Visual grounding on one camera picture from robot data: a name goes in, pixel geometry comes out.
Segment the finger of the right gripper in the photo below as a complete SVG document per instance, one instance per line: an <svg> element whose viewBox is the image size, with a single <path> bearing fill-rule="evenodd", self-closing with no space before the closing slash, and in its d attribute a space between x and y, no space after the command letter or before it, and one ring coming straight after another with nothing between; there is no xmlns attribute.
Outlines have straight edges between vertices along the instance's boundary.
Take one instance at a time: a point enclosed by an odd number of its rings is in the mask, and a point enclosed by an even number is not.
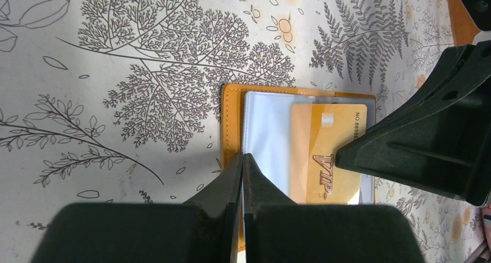
<svg viewBox="0 0 491 263"><path fill-rule="evenodd" d="M450 47L402 106L341 147L338 167L490 205L490 42Z"/></svg>

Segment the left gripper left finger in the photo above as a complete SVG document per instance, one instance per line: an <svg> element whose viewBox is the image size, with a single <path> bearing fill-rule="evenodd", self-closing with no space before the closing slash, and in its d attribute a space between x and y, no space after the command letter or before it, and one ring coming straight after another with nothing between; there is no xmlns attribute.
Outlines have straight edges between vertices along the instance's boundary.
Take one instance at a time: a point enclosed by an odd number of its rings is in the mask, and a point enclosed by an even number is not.
<svg viewBox="0 0 491 263"><path fill-rule="evenodd" d="M243 154L238 152L216 179L185 202L196 209L190 262L236 262L242 164Z"/></svg>

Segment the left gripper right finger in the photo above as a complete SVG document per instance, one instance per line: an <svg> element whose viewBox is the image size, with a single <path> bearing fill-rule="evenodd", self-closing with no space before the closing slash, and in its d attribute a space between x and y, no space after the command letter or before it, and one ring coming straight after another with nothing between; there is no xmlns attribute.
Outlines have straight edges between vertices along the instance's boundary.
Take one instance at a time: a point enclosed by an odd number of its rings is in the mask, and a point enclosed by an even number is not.
<svg viewBox="0 0 491 263"><path fill-rule="evenodd" d="M265 177L251 154L244 155L243 184L247 261L294 262L295 203Z"/></svg>

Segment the yellow leather card holder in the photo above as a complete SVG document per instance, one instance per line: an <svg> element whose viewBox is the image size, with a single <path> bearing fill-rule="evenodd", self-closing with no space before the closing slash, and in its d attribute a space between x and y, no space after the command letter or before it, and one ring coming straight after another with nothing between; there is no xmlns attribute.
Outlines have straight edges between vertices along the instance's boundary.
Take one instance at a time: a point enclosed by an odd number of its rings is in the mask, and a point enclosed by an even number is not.
<svg viewBox="0 0 491 263"><path fill-rule="evenodd" d="M251 154L265 177L286 196L289 194L291 107L294 104L364 104L367 106L366 129L375 124L373 95L273 86L226 85L221 112L223 162L228 163L237 152ZM373 178L366 174L360 175L358 204L372 204Z"/></svg>

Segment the gold VIP credit card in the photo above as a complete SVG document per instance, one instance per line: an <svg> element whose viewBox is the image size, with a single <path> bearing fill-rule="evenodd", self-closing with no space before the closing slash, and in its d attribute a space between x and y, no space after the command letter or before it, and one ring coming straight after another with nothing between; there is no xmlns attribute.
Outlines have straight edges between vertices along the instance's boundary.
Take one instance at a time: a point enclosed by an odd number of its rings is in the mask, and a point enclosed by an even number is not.
<svg viewBox="0 0 491 263"><path fill-rule="evenodd" d="M366 125L364 104L294 104L288 196L300 204L358 204L360 173L337 167L335 159Z"/></svg>

